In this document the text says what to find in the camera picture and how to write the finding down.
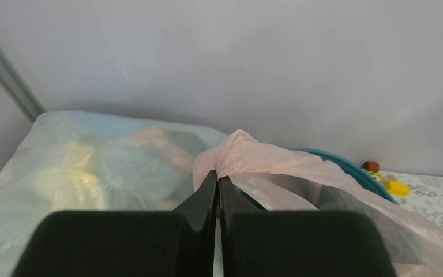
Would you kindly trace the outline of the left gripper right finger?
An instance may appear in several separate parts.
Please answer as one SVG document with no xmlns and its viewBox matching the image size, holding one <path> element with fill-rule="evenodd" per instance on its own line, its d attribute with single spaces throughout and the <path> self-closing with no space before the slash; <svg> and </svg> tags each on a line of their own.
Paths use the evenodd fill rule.
<svg viewBox="0 0 443 277">
<path fill-rule="evenodd" d="M 350 211 L 266 211 L 219 181 L 225 276 L 395 276 L 373 222 Z"/>
</svg>

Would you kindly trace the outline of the pink plastic trash bag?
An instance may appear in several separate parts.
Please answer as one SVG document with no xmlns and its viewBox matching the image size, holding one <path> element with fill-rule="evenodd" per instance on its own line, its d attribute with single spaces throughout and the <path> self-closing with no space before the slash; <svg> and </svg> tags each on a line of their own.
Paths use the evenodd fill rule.
<svg viewBox="0 0 443 277">
<path fill-rule="evenodd" d="M 443 228 L 366 190 L 336 163 L 237 130 L 195 158 L 195 189 L 212 170 L 219 178 L 231 177 L 270 211 L 362 213 L 377 227 L 399 276 L 443 276 Z"/>
</svg>

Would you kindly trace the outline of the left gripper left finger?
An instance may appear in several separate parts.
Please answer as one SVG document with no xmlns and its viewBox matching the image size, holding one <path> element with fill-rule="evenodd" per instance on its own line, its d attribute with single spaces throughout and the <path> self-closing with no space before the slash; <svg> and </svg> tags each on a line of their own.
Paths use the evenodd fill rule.
<svg viewBox="0 0 443 277">
<path fill-rule="evenodd" d="M 212 276 L 217 178 L 172 211 L 59 211 L 36 228 L 13 276 Z"/>
</svg>

